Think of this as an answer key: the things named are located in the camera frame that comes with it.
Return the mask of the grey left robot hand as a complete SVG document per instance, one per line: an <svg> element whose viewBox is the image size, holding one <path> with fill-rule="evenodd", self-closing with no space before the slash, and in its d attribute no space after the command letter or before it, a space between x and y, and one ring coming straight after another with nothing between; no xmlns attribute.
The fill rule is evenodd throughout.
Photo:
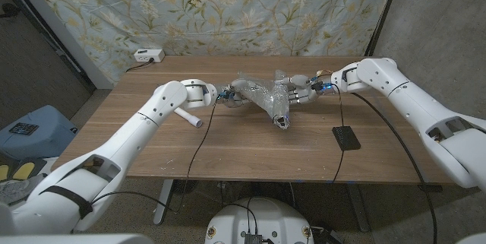
<svg viewBox="0 0 486 244"><path fill-rule="evenodd" d="M228 108L239 108L251 103L251 101L242 93L243 89L247 86L248 82L242 78L234 80L231 84L217 86L218 96L216 98L216 103L223 104Z"/></svg>

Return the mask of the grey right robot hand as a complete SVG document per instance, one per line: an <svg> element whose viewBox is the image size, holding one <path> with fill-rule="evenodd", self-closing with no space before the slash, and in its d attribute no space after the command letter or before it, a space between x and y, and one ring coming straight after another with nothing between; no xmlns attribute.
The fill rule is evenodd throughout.
<svg viewBox="0 0 486 244"><path fill-rule="evenodd" d="M336 92L329 75L308 77L297 74L285 77L279 83L287 86L290 105L312 103L320 96Z"/></svg>

